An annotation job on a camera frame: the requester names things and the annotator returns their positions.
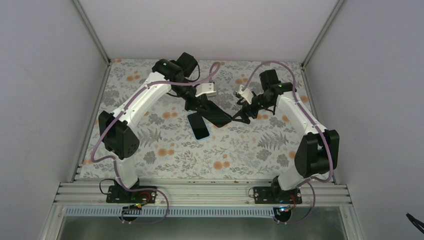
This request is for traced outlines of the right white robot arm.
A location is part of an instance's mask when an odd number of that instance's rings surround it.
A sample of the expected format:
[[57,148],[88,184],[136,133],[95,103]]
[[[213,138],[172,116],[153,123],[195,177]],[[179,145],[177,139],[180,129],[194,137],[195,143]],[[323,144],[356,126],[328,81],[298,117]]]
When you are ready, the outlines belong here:
[[241,85],[236,93],[241,109],[232,117],[249,124],[260,110],[282,111],[300,135],[294,166],[275,177],[271,183],[271,198],[278,204],[290,197],[290,191],[310,180],[326,183],[331,180],[338,162],[340,136],[312,116],[296,92],[295,81],[281,82],[277,72],[266,70],[259,75],[263,92],[255,94]]

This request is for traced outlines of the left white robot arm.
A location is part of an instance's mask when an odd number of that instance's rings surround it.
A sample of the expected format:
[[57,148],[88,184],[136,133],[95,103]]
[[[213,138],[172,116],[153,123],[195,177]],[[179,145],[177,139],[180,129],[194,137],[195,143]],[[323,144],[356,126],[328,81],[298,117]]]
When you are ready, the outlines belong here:
[[139,178],[132,156],[140,146],[137,125],[145,113],[170,91],[185,101],[186,111],[206,113],[211,109],[207,96],[198,92],[197,87],[208,83],[221,64],[214,62],[206,78],[189,81],[188,76],[196,66],[196,59],[186,52],[177,60],[158,60],[147,79],[129,99],[112,112],[103,111],[99,115],[100,138],[94,149],[104,143],[106,150],[111,152],[108,158],[112,160],[115,180],[121,186],[119,196],[124,201],[131,203],[139,197],[140,190],[136,186]]

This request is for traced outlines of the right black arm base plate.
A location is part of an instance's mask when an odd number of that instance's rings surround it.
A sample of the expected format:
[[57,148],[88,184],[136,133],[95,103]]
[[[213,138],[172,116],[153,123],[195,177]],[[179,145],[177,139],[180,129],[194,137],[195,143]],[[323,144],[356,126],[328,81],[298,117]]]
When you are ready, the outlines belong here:
[[302,204],[302,194],[300,189],[281,190],[271,186],[255,186],[253,187],[253,198],[255,204]]

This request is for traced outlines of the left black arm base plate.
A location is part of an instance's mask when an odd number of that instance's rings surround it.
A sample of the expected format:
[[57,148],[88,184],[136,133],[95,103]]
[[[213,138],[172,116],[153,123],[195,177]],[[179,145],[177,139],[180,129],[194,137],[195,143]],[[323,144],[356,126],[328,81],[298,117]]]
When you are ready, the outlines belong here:
[[157,187],[142,187],[142,191],[126,191],[120,185],[112,185],[108,188],[106,202],[119,204],[154,204],[156,201]]

